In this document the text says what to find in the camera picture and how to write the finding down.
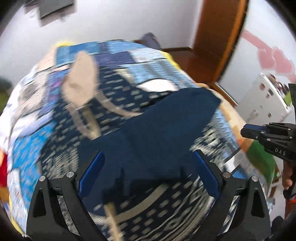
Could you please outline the person's right hand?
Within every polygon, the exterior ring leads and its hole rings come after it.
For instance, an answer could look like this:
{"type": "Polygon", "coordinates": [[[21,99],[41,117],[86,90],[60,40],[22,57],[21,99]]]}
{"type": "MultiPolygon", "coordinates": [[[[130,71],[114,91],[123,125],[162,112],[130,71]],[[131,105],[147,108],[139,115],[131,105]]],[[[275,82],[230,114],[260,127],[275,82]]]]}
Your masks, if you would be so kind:
{"type": "Polygon", "coordinates": [[[288,190],[292,185],[293,181],[291,176],[293,174],[294,165],[289,162],[283,163],[283,171],[282,171],[282,185],[284,190],[288,190]]]}

